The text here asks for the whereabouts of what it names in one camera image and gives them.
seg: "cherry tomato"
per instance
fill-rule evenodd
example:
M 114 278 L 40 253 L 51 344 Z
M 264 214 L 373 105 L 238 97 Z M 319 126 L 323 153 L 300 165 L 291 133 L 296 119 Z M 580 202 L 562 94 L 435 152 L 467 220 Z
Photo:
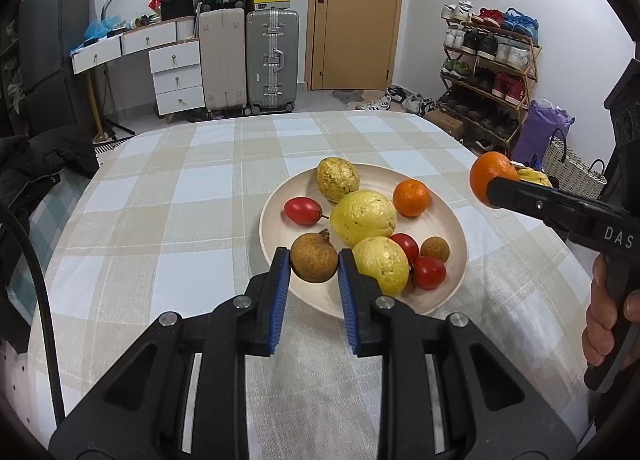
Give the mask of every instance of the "cherry tomato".
M 406 254 L 406 259 L 409 260 L 409 264 L 415 262 L 415 259 L 420 255 L 420 249 L 418 249 L 418 244 L 415 242 L 413 238 L 404 233 L 396 233 L 390 238 L 402 247 L 402 250 Z
M 414 285 L 425 291 L 436 289 L 447 277 L 442 260 L 433 256 L 421 256 L 414 262 Z
M 322 207 L 312 198 L 297 196 L 287 200 L 284 205 L 285 214 L 296 224 L 311 225 L 322 218 Z

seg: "human hand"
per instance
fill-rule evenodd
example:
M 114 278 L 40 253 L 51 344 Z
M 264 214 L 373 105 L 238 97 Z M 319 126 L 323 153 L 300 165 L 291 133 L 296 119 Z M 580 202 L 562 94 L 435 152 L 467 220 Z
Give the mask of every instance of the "human hand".
M 591 304 L 587 309 L 587 328 L 582 332 L 582 351 L 587 362 L 600 366 L 614 347 L 611 329 L 618 319 L 618 309 L 609 297 L 606 287 L 607 262 L 599 255 L 593 262 Z M 640 289 L 625 300 L 625 317 L 632 323 L 640 323 Z M 622 367 L 626 368 L 640 359 L 640 339 L 636 340 Z

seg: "silver suitcase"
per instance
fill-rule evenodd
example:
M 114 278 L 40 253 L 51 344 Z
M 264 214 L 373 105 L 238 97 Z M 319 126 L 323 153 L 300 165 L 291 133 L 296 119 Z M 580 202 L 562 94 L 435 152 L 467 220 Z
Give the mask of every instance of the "silver suitcase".
M 271 9 L 246 16 L 246 66 L 251 113 L 290 112 L 298 87 L 298 13 Z
M 200 67 L 209 110 L 246 105 L 244 11 L 220 9 L 200 14 Z

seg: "refrigerator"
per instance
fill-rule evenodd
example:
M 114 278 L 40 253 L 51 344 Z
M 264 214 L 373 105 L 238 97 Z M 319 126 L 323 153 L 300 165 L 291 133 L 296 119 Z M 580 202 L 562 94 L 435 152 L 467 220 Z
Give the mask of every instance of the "refrigerator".
M 70 51 L 84 41 L 89 0 L 23 0 L 18 35 L 30 134 L 76 125 L 97 132 L 84 74 L 74 75 Z

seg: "orange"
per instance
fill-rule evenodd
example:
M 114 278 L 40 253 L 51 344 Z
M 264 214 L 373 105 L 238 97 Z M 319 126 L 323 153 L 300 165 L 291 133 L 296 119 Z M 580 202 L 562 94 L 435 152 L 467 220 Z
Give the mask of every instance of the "orange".
M 495 177 L 520 180 L 509 158 L 497 151 L 488 151 L 476 159 L 469 172 L 469 185 L 476 198 L 489 207 L 492 206 L 486 196 L 486 187 Z
M 431 204 L 431 193 L 419 180 L 403 180 L 394 190 L 394 206 L 403 216 L 420 216 Z

